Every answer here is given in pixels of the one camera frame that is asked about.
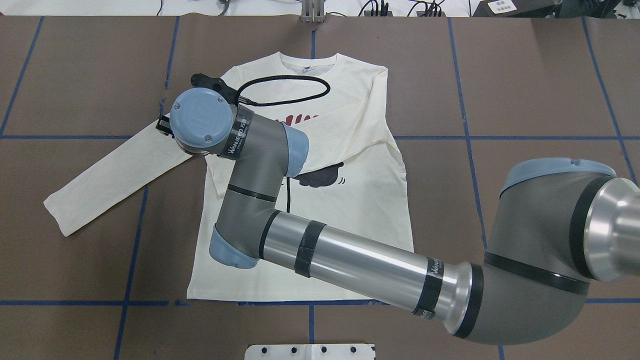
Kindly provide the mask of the right grey silver robot arm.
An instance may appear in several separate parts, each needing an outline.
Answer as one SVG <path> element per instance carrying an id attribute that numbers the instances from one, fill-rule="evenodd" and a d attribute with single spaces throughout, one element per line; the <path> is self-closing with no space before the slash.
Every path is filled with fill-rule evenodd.
<path id="1" fill-rule="evenodd" d="M 515 165 L 483 263 L 446 264 L 276 210 L 282 180 L 306 163 L 306 134 L 254 114 L 256 103 L 220 78 L 197 73 L 190 83 L 156 128 L 189 155 L 235 162 L 210 244 L 221 264 L 265 260 L 492 346 L 551 337 L 578 317 L 591 280 L 639 275 L 639 188 L 605 164 Z"/>

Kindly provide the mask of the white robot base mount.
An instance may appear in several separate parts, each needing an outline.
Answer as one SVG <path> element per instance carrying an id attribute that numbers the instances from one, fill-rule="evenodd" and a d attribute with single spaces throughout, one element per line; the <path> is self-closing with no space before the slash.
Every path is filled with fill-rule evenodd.
<path id="1" fill-rule="evenodd" d="M 244 354 L 245 360 L 375 360 L 374 344 L 254 344 Z"/>

